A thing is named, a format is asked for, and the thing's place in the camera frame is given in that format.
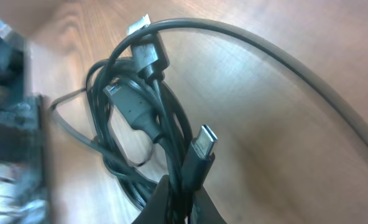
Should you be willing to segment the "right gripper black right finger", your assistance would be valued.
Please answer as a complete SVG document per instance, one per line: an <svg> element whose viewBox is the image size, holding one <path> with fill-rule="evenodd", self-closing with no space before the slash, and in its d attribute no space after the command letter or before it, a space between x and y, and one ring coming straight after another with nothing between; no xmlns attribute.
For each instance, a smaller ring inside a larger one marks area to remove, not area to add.
<svg viewBox="0 0 368 224"><path fill-rule="evenodd" d="M204 187L194 193L191 224L227 224L219 214Z"/></svg>

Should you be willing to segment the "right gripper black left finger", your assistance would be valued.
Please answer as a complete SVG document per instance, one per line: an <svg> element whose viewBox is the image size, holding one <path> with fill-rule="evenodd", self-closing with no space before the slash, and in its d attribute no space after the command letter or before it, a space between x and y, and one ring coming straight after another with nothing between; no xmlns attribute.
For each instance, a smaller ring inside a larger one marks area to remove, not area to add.
<svg viewBox="0 0 368 224"><path fill-rule="evenodd" d="M164 175L157 184L149 202L132 224L168 224L170 215L171 186L168 175Z"/></svg>

